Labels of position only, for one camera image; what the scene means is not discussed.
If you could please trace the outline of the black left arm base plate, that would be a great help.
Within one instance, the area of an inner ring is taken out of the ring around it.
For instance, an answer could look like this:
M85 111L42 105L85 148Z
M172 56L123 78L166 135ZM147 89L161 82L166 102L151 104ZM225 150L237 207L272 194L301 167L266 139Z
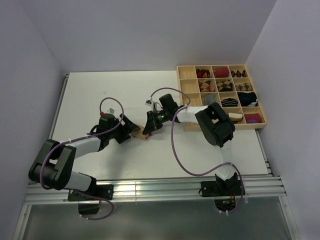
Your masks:
M68 192L67 201L78 202L78 213L82 217L88 217L90 220L100 220L109 217L115 209L114 204L111 202L113 193L113 184L97 185L87 191L71 189ZM101 209L102 202L110 204L109 213L105 216L94 217Z

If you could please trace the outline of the tan sock with purple stripes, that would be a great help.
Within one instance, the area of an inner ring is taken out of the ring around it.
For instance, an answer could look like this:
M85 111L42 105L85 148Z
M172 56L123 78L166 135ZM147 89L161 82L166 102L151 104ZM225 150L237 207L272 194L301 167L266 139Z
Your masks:
M147 140L149 137L152 136L151 133L148 133L148 134L143 134L143 130L144 130L144 127L141 126L141 125L138 125L139 126L139 129L138 130L134 130L132 133L131 133L131 136L135 137L135 138L139 138L141 140Z

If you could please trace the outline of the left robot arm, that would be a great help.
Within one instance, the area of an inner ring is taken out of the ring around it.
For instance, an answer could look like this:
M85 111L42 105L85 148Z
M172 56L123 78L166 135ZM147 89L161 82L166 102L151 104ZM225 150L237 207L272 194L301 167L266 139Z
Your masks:
M118 144L131 138L130 134L140 127L121 114L103 113L90 132L74 140L59 142L46 140L28 172L28 178L45 188L78 190L86 200L96 197L96 179L84 173L74 172L74 161L79 157L103 150L116 140Z

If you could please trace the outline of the tan orange argyle sock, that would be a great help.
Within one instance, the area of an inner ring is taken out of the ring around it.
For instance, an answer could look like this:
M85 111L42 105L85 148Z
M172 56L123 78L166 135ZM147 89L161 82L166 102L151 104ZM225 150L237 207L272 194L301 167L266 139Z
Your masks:
M214 92L216 88L214 81L210 79L199 79L198 86L201 93Z

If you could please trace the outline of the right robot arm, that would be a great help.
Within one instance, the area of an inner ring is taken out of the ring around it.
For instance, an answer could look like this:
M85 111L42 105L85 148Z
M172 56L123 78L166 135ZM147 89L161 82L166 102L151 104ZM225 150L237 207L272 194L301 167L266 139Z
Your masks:
M170 121L170 140L173 155L179 166L189 175L202 177L216 171L216 189L222 195L229 194L238 180L237 169L231 163L231 140L234 137L235 125L222 107L213 102L205 106L178 105L171 94L165 94L159 98L162 110L156 110L152 99L146 104L152 106L147 112L147 121L143 129L143 135L150 135L163 127L163 123ZM218 154L219 164L204 173L192 173L187 170L178 158L174 145L174 123L198 124L206 141L212 145Z

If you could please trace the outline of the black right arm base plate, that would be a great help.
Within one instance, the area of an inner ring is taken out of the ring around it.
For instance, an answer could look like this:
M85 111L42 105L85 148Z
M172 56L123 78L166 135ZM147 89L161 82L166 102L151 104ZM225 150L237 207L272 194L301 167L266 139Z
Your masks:
M202 181L200 186L198 194L201 197L222 197L222 199L214 200L214 204L219 211L224 213L233 211L237 207L236 197L244 197L246 193L240 180L223 181L217 179L214 181Z

